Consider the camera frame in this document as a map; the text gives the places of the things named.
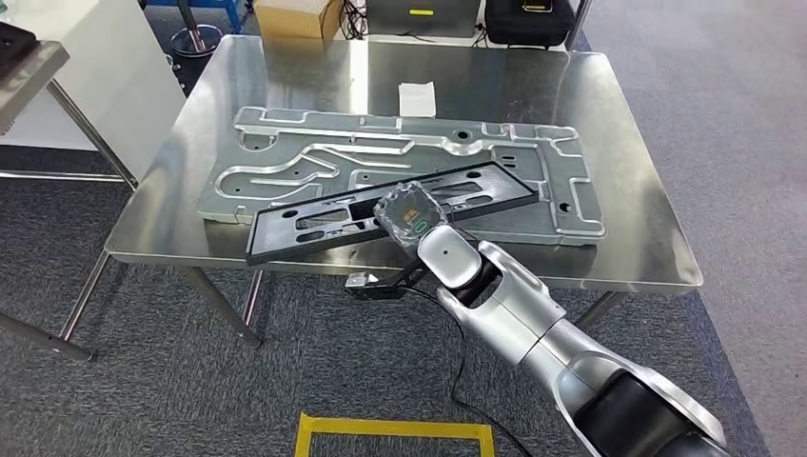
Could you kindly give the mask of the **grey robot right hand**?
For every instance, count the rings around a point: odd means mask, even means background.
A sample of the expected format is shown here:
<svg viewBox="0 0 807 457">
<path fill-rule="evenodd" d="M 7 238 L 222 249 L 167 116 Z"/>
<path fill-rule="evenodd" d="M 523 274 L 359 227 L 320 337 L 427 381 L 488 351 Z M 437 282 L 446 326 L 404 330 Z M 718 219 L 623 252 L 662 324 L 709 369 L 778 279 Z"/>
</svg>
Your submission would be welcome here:
<svg viewBox="0 0 807 457">
<path fill-rule="evenodd" d="M 393 241 L 410 255 L 415 255 L 430 230 L 448 224 L 443 207 L 419 181 L 396 184 L 378 200 L 373 213 Z"/>
</svg>

